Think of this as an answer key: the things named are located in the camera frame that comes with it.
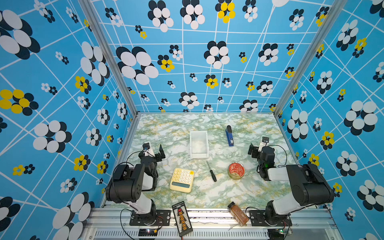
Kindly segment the black screwdriver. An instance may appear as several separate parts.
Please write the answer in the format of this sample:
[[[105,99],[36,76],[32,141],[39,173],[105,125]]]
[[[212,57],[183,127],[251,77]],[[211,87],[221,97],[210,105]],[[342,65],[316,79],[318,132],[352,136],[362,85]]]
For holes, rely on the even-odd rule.
[[[209,161],[206,161],[206,162],[207,162],[208,168],[209,168],[209,170],[210,170],[210,174],[211,174],[211,177],[212,177],[213,181],[214,181],[214,182],[217,182],[216,175],[215,175],[214,171],[212,170]]]

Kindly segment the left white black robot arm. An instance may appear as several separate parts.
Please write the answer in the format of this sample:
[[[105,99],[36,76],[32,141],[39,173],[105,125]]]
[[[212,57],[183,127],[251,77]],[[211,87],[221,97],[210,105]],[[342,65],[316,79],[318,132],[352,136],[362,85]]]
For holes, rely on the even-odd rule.
[[[118,164],[106,188],[107,201],[116,204],[128,204],[134,210],[134,216],[141,220],[154,220],[157,217],[156,205],[142,192],[154,191],[157,187],[159,173],[158,162],[166,158],[163,147],[156,154],[150,143],[144,143],[138,152],[140,163],[131,166],[124,162]]]

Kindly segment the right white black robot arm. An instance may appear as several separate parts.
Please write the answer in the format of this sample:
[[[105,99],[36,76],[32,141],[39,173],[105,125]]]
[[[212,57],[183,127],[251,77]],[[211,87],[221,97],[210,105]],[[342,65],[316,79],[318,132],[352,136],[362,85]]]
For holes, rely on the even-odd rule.
[[[267,182],[287,182],[291,192],[267,203],[265,218],[269,222],[287,217],[306,207],[332,203],[330,187],[318,167],[313,164],[275,166],[275,149],[250,145],[248,154],[258,161],[257,172]]]

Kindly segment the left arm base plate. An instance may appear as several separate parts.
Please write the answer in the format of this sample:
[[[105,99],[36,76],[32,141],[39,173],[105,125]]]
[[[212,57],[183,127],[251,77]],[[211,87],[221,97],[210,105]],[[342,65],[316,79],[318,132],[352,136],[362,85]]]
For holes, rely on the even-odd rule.
[[[170,220],[170,210],[156,210],[155,212],[150,212],[148,214],[133,214],[130,219],[130,226],[169,226]]]

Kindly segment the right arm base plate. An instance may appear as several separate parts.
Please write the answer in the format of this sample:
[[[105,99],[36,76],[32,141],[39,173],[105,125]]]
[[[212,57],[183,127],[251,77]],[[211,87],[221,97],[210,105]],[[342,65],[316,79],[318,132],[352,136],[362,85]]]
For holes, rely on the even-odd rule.
[[[291,227],[292,220],[288,215],[277,215],[274,212],[267,212],[263,210],[250,210],[248,215],[253,227]]]

